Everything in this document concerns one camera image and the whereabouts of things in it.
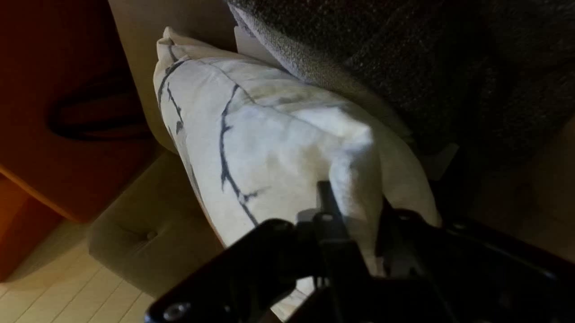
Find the pillow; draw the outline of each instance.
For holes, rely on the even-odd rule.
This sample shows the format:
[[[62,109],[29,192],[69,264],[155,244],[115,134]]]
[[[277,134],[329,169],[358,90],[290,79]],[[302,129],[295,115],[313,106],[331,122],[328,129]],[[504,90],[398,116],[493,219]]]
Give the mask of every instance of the pillow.
[[[171,29],[159,41],[155,88],[225,246],[266,219],[295,222],[299,212],[317,208],[317,183],[326,179],[372,273],[381,195],[441,224],[410,147],[333,91]]]

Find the black object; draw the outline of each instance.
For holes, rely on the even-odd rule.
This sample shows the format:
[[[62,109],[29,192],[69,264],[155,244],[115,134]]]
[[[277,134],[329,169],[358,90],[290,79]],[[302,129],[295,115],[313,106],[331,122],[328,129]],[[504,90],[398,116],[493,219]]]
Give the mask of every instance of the black object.
[[[299,224],[266,221],[155,301],[148,323],[256,323],[315,276],[317,291],[290,323],[568,323],[575,321],[575,267],[473,221],[428,226],[387,206],[372,278],[349,237],[329,183],[322,206]]]
[[[60,99],[47,115],[58,136],[83,142],[150,138],[130,73],[99,75]]]

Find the fabric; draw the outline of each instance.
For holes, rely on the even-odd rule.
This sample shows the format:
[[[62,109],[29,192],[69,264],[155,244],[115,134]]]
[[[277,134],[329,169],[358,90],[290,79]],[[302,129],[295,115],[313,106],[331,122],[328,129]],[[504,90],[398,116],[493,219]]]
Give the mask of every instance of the fabric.
[[[292,75],[306,84],[315,84],[336,91],[363,109],[372,113],[378,120],[394,129],[401,138],[412,142],[412,131],[405,125],[394,108],[371,91],[365,84],[354,79],[344,66],[331,59],[322,50],[315,50],[299,43],[283,32],[270,29],[248,11],[230,7],[241,29],[248,32],[286,68]]]
[[[299,212],[317,208],[324,179],[372,273],[381,194],[441,224],[410,147],[336,93],[171,29],[159,41],[155,88],[225,246],[266,219],[295,222]]]
[[[162,147],[177,152],[150,82],[157,64],[153,48],[166,25],[187,30],[221,48],[234,48],[234,16],[221,0],[146,0],[146,3],[141,0],[108,0],[103,3],[110,5],[114,12],[115,32],[123,39],[148,125]]]
[[[234,36],[236,36],[236,47],[238,52],[247,55],[247,57],[254,57],[259,59],[270,66],[277,66],[283,68],[283,64],[270,54],[270,50],[266,47],[263,47],[254,34],[250,34],[248,29],[245,27],[234,27]]]
[[[229,2],[383,95],[426,152],[460,143],[482,167],[522,163],[575,109],[570,0]]]

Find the couch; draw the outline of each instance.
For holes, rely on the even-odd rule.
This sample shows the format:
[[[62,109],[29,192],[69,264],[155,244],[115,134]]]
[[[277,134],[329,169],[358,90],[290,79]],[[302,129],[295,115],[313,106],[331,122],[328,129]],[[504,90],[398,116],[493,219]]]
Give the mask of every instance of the couch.
[[[164,149],[175,152],[151,84],[155,41],[171,25],[216,47],[234,48],[234,20],[220,0],[110,0],[110,5],[148,122]],[[90,230],[90,253],[155,296],[220,251],[177,160],[164,152],[130,188],[133,192],[123,195]],[[575,201],[570,197],[575,192],[574,165],[575,118],[531,163],[484,176],[466,215],[575,260],[575,239],[568,235],[575,228]]]

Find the gray cushion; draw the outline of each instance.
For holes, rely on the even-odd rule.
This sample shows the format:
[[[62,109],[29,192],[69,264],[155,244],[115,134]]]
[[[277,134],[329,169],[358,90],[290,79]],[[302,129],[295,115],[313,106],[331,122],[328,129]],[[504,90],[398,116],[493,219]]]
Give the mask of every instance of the gray cushion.
[[[151,296],[213,260],[221,244],[178,156],[160,154],[92,224],[89,251]]]

